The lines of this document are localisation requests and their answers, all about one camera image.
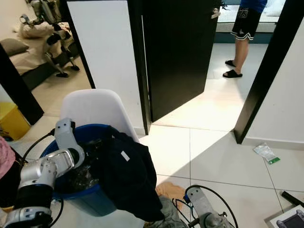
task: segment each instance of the black shorts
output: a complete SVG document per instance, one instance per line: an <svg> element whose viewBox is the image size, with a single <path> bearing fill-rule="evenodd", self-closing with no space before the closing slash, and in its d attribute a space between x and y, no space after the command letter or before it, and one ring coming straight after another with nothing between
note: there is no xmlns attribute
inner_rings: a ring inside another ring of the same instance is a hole
<svg viewBox="0 0 304 228"><path fill-rule="evenodd" d="M240 6L231 34L239 40L244 40L246 38L253 40L260 17L261 13L254 9L243 8Z"/></svg>

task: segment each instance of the wall baseboard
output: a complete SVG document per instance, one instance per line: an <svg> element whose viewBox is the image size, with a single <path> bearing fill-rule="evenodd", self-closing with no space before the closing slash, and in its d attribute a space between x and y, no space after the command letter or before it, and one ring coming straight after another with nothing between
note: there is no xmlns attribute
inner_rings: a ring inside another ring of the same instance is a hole
<svg viewBox="0 0 304 228"><path fill-rule="evenodd" d="M137 135L146 135L145 131L144 131L144 128L135 127L134 130L135 130Z"/></svg>
<svg viewBox="0 0 304 228"><path fill-rule="evenodd" d="M259 139L259 138L250 138L250 137L247 138L246 137L243 140L242 145L258 146L262 143L267 143L267 145L270 148L304 151L304 142L295 142L295 141L282 141L282 140Z"/></svg>

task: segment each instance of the yellow container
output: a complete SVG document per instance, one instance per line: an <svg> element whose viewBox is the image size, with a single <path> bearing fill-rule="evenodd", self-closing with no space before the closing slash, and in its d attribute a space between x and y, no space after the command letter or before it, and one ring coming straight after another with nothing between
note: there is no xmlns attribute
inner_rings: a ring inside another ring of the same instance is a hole
<svg viewBox="0 0 304 228"><path fill-rule="evenodd" d="M30 125L14 103L0 102L0 135L17 140L25 135Z"/></svg>

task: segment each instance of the man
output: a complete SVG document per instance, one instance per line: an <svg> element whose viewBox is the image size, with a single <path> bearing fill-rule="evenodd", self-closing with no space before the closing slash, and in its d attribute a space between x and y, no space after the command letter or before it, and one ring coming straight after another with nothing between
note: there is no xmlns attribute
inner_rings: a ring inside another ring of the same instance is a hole
<svg viewBox="0 0 304 228"><path fill-rule="evenodd" d="M253 40L261 14L267 4L267 0L241 0L237 18L231 34L235 36L236 54L234 60L225 63L235 69L227 71L223 77L242 77L242 66L249 51L249 41Z"/></svg>

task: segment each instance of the white chair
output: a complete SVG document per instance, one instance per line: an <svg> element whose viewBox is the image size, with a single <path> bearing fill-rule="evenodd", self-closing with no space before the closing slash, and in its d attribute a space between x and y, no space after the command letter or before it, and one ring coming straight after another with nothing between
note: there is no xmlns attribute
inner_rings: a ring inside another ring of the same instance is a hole
<svg viewBox="0 0 304 228"><path fill-rule="evenodd" d="M131 136L134 141L139 142L120 97L111 90L86 89L70 93L64 98L60 110L60 119L66 117L75 121L76 127L98 123L111 125L120 132ZM80 219L77 222L78 225L84 219L87 220L88 226L90 226L89 220L94 220L98 227L142 228L144 225L143 220L122 210L116 210L109 215L98 218L83 213L77 217L82 216L85 218Z"/></svg>
<svg viewBox="0 0 304 228"><path fill-rule="evenodd" d="M85 89L68 94L60 110L60 119L69 117L77 126L107 124L139 142L120 97L112 90Z"/></svg>

